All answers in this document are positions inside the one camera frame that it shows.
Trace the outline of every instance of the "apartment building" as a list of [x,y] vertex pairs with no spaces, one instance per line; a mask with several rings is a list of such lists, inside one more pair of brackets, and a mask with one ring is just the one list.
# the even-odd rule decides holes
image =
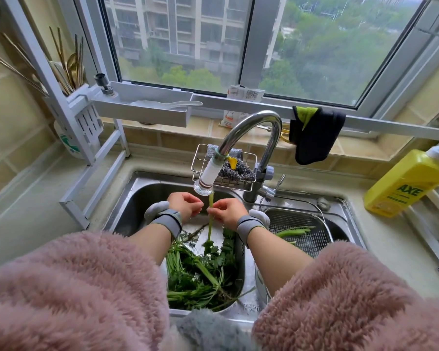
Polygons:
[[[250,0],[104,0],[116,50],[135,64],[154,42],[173,64],[206,68],[231,82],[241,63]],[[270,64],[286,0],[273,27]]]

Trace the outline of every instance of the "hand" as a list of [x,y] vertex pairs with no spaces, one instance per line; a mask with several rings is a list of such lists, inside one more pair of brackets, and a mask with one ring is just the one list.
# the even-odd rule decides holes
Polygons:
[[249,214],[246,207],[237,198],[220,199],[206,211],[215,219],[222,221],[227,228],[234,231],[237,229],[239,218]]
[[182,217],[182,224],[189,221],[200,213],[203,202],[194,195],[187,192],[174,192],[168,197],[169,208],[179,211]]

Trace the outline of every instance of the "yellow clip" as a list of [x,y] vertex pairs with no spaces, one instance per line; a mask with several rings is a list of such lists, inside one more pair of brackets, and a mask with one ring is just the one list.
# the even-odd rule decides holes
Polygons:
[[229,165],[231,165],[231,168],[233,170],[236,170],[237,159],[236,158],[231,158],[229,155],[228,155],[228,157],[226,159],[228,160]]

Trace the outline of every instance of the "sink basin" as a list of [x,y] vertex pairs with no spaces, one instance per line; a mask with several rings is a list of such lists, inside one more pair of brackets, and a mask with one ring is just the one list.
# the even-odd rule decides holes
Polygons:
[[[144,220],[144,213],[146,209],[153,203],[164,201],[172,192],[186,191],[194,194],[192,187],[192,180],[190,178],[176,177],[170,175],[160,175],[145,172],[135,172],[129,183],[127,183],[121,197],[114,207],[106,225],[105,230],[116,232],[124,236],[135,234],[138,230],[146,225]],[[236,191],[228,188],[215,188],[215,201],[223,198],[237,198],[241,200],[246,208],[261,209],[266,211],[273,207],[286,208],[296,212],[310,212],[320,216],[316,209],[309,203],[316,204],[316,200],[322,195],[308,194],[305,192],[287,192],[279,191],[277,197],[270,203],[258,200],[253,203],[245,203],[242,200],[241,191]],[[330,209],[323,212],[326,224],[329,227],[333,241],[343,240],[355,243],[361,247],[365,247],[358,233],[356,224],[352,220],[349,209],[344,200],[337,197],[323,196],[330,203]],[[201,197],[205,207],[208,206],[208,197]],[[208,223],[208,216],[205,210],[197,217],[190,220],[188,224],[183,227],[183,230],[191,233]],[[199,237],[193,249],[199,251],[201,244],[205,242],[207,236],[205,229]],[[215,223],[212,231],[212,240],[215,245],[220,247],[222,245],[222,226]],[[236,238],[235,242],[236,259],[239,266],[239,276],[236,279],[234,286],[234,293],[243,294],[253,287],[256,287],[255,262],[252,253],[249,249],[244,248],[241,241]],[[161,265],[161,269],[166,271],[165,265]],[[245,327],[250,327],[251,324],[258,318],[258,314],[264,308],[266,301],[263,300],[258,290],[242,296],[238,301],[231,306],[220,311],[224,317],[231,319],[238,323],[243,323]],[[170,309],[171,317],[182,317],[189,313],[186,310]]]

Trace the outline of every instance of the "glass pane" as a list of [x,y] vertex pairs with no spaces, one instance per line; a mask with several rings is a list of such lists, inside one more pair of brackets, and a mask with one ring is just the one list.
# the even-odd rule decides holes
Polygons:
[[355,105],[421,2],[287,0],[280,5],[259,88]]
[[122,78],[225,93],[239,79],[249,3],[105,0]]

